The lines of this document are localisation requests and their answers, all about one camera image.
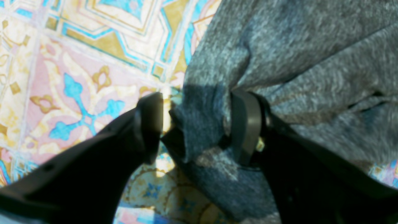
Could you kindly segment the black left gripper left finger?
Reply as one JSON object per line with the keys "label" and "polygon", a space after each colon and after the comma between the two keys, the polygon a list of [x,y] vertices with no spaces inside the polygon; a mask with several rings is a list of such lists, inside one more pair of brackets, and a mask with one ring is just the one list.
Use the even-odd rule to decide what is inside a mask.
{"label": "black left gripper left finger", "polygon": [[163,95],[149,94],[94,137],[1,188],[2,224],[111,224],[132,173],[152,164]]}

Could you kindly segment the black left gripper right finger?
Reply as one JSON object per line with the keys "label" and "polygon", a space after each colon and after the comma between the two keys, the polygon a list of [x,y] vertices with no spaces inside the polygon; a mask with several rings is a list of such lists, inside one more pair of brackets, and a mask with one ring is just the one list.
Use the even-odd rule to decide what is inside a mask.
{"label": "black left gripper right finger", "polygon": [[396,224],[397,190],[273,115],[265,98],[231,93],[234,160],[266,177],[283,224]]}

